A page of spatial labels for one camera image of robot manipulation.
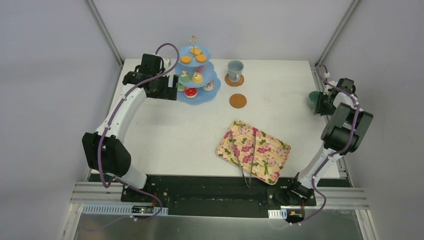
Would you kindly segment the round orange biscuit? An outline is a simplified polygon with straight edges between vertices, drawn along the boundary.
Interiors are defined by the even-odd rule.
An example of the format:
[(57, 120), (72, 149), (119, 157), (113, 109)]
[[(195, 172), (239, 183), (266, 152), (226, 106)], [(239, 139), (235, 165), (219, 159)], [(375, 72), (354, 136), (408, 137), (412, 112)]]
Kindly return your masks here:
[(204, 63), (208, 60), (207, 56), (204, 54), (197, 55), (195, 59), (198, 63)]
[(182, 64), (185, 64), (185, 65), (190, 64), (190, 63), (191, 63), (191, 61), (192, 61), (192, 58), (191, 58), (189, 55), (183, 55), (183, 56), (180, 58), (180, 62), (181, 62)]

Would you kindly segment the dark green flower donut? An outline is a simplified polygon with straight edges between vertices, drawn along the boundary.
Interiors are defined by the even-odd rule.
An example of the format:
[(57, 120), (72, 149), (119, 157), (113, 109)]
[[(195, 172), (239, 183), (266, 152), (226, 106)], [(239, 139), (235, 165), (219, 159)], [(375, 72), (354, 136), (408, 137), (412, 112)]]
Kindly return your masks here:
[(183, 70), (180, 75), (179, 75), (179, 79), (181, 82), (183, 83), (188, 83), (191, 81), (192, 77), (190, 75), (190, 73), (188, 72), (188, 70)]

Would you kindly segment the round orange biscuit top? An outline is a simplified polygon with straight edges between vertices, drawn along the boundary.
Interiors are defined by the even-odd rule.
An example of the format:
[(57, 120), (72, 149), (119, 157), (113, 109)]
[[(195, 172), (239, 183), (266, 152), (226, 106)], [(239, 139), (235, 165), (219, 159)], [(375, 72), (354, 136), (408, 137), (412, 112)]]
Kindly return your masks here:
[(204, 54), (197, 55), (195, 59), (198, 63), (204, 63), (208, 60), (207, 56)]

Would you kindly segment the chocolate drizzle white donut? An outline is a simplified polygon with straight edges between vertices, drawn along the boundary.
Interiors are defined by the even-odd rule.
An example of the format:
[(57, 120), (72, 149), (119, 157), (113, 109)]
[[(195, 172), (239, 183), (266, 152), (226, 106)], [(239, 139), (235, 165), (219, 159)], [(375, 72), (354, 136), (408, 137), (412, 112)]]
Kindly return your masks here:
[(202, 89), (206, 92), (210, 92), (215, 88), (215, 82), (211, 80), (208, 82), (205, 86), (202, 87)]

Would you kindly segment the light green frosted donut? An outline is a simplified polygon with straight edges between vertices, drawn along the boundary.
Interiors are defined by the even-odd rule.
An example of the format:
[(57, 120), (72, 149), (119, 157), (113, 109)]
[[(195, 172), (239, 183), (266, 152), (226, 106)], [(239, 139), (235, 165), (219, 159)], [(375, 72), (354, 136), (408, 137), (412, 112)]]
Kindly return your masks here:
[(178, 83), (178, 85), (177, 85), (177, 90), (178, 90), (179, 92), (184, 92), (184, 91), (185, 91), (185, 89), (186, 89), (186, 87), (185, 87), (184, 85), (182, 85), (181, 83)]

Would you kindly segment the small round brown coaster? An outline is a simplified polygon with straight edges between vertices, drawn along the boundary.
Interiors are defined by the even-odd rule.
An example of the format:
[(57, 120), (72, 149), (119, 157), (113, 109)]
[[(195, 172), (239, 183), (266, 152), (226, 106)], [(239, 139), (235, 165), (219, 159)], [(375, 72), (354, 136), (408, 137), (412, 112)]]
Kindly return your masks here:
[(235, 93), (230, 96), (229, 104), (236, 109), (241, 109), (246, 106), (247, 98), (241, 93)]

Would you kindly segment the pink frosted cake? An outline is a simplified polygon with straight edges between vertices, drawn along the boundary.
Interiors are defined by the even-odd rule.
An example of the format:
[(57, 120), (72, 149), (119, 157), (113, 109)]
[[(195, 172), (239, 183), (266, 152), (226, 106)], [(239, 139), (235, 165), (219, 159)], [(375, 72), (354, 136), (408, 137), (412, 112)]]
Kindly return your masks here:
[(203, 73), (205, 71), (205, 69), (206, 69), (205, 65), (195, 67), (195, 71), (198, 72), (198, 73)]

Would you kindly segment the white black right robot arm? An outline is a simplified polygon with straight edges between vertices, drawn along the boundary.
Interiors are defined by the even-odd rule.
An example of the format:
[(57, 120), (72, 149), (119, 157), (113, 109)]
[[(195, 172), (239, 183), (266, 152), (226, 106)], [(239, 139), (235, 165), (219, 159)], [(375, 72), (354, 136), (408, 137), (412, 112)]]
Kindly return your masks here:
[(313, 198), (319, 180), (328, 169), (360, 146), (374, 116), (361, 108), (355, 92), (354, 81), (341, 78), (338, 82), (326, 82), (325, 90), (319, 93), (314, 113), (328, 116), (329, 120), (320, 137), (320, 150), (283, 192), (288, 204)]

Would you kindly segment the light blue teacup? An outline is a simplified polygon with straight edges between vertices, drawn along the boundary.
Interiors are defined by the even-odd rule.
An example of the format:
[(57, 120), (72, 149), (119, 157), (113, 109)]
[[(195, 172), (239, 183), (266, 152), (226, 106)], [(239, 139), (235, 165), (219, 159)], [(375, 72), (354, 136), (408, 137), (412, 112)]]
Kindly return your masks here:
[(244, 64), (240, 60), (231, 60), (227, 64), (228, 79), (231, 82), (238, 82), (241, 79)]

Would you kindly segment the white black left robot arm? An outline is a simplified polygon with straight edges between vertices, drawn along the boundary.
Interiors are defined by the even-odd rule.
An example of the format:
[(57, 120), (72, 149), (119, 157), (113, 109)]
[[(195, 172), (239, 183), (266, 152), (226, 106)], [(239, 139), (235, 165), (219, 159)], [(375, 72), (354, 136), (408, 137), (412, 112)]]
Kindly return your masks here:
[(147, 98), (177, 99), (178, 77), (168, 74), (173, 68), (169, 58), (143, 54), (141, 63), (123, 77), (120, 93), (106, 119), (93, 133), (86, 132), (82, 137), (88, 167), (135, 187), (133, 195), (143, 203), (152, 198), (153, 189), (146, 185), (148, 176), (132, 162), (124, 138)]

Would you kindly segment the green teacup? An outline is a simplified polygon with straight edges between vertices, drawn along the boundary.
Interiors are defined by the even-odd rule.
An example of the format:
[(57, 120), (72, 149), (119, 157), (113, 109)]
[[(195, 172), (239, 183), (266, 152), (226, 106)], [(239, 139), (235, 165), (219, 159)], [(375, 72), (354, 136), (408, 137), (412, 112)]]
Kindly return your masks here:
[(311, 109), (316, 109), (319, 100), (319, 91), (312, 91), (308, 94), (307, 103)]

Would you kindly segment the large round brown coaster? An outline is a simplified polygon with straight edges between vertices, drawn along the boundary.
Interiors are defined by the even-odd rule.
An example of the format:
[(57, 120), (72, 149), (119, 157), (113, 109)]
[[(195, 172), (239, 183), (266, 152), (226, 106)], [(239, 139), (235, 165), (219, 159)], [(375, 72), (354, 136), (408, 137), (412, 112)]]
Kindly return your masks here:
[(225, 80), (225, 83), (230, 87), (239, 87), (243, 85), (245, 81), (244, 76), (242, 74), (240, 75), (240, 79), (238, 81), (231, 81), (228, 73), (225, 75), (224, 80)]

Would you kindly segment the blue three-tier cake stand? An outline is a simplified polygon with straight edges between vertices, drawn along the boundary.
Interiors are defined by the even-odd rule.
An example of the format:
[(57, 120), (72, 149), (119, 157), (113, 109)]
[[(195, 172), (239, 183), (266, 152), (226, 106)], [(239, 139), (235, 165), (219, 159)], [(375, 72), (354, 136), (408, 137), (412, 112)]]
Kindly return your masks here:
[[(196, 55), (193, 55), (190, 53), (190, 48), (199, 48), (203, 51), (203, 55), (207, 56), (207, 61), (200, 63), (196, 61)], [(200, 46), (197, 44), (197, 37), (195, 35), (192, 35), (190, 40), (189, 40), (189, 44), (187, 46), (184, 46), (180, 49), (179, 51), (179, 55), (180, 58), (184, 55), (190, 56), (191, 59), (191, 63), (189, 64), (182, 64), (180, 61), (180, 58), (178, 60), (178, 64), (175, 67), (175, 75), (178, 75), (179, 80), (178, 83), (181, 83), (182, 85), (185, 86), (185, 88), (197, 88), (197, 96), (195, 98), (187, 98), (184, 95), (184, 91), (178, 91), (177, 92), (177, 100), (192, 106), (196, 106), (196, 105), (200, 105), (200, 104), (204, 104), (207, 103), (211, 100), (213, 100), (215, 98), (215, 96), (217, 95), (220, 87), (221, 87), (221, 81), (218, 78), (218, 75), (215, 71), (215, 67), (213, 65), (213, 63), (211, 62), (211, 54), (210, 51), (204, 47), (204, 46)], [(193, 76), (194, 72), (195, 72), (195, 67), (198, 66), (202, 66), (205, 65), (205, 71), (202, 72), (202, 76), (203, 76), (203, 82), (200, 84), (195, 84), (192, 82), (192, 80), (190, 82), (181, 82), (180, 81), (180, 74), (182, 71), (184, 70), (188, 70), (189, 74), (191, 75), (191, 77)], [(203, 86), (205, 86), (207, 83), (209, 83), (210, 81), (214, 81), (215, 82), (215, 88), (212, 91), (204, 91), (203, 90)]]

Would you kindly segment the red frosted donut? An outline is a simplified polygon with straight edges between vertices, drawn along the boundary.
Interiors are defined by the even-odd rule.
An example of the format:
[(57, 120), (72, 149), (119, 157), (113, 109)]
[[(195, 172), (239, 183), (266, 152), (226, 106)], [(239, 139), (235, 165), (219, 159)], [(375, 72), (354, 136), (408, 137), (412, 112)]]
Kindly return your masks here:
[(184, 90), (184, 95), (188, 99), (193, 99), (198, 95), (197, 88), (186, 87)]

